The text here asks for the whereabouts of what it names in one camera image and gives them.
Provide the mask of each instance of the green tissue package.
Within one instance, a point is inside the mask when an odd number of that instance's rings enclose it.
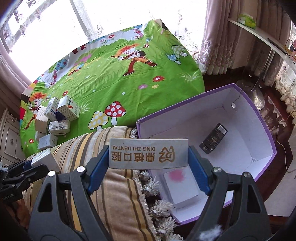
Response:
[[[254,21],[253,17],[248,14],[240,14],[237,21],[247,27],[256,28],[256,22]]]

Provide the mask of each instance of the gold logo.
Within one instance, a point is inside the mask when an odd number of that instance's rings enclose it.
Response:
[[[175,151],[174,147],[170,146],[170,149],[168,150],[166,147],[164,147],[160,151],[160,157],[158,158],[159,162],[163,163],[165,161],[173,162],[175,160]]]

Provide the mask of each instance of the red mushroom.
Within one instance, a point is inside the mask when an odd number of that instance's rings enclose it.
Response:
[[[125,115],[126,110],[120,104],[119,101],[114,101],[111,105],[108,105],[105,109],[105,114],[111,117],[111,124],[113,126],[117,125],[116,118],[122,117]]]

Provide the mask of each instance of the white table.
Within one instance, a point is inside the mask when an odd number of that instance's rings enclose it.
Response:
[[[258,108],[258,110],[263,109],[264,105],[265,105],[265,101],[264,101],[264,97],[263,94],[261,93],[259,87],[260,81],[264,80],[267,70],[269,68],[269,65],[272,61],[272,58],[274,56],[274,53],[277,53],[286,63],[287,65],[289,65],[291,67],[291,69],[296,73],[296,65],[293,63],[293,61],[290,59],[290,57],[283,53],[278,47],[276,47],[275,45],[273,45],[272,43],[269,42],[268,38],[270,40],[272,40],[274,43],[276,43],[278,46],[282,46],[282,44],[277,41],[275,38],[273,38],[270,34],[266,33],[265,31],[263,31],[262,29],[256,27],[256,29],[253,28],[249,28],[239,22],[237,22],[234,19],[229,18],[228,19],[229,22],[236,24],[237,26],[247,30],[248,32],[250,32],[251,34],[253,34],[254,36],[256,36],[257,38],[261,39],[264,43],[266,43],[270,48],[270,53],[269,56],[267,58],[267,61],[263,67],[263,69],[261,70],[261,73],[258,77],[257,82],[254,84],[251,84],[249,82],[244,82],[243,80],[239,80],[237,82],[237,85],[246,92],[246,94],[250,97],[250,99],[253,101],[253,103],[255,104],[255,106]]]

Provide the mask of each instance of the metal stand base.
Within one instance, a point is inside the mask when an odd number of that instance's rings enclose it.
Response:
[[[247,96],[250,97],[251,101],[257,107],[258,110],[262,110],[265,105],[265,100],[262,92],[259,90],[258,87],[253,89],[254,84],[249,81],[239,80],[236,85],[240,87]]]

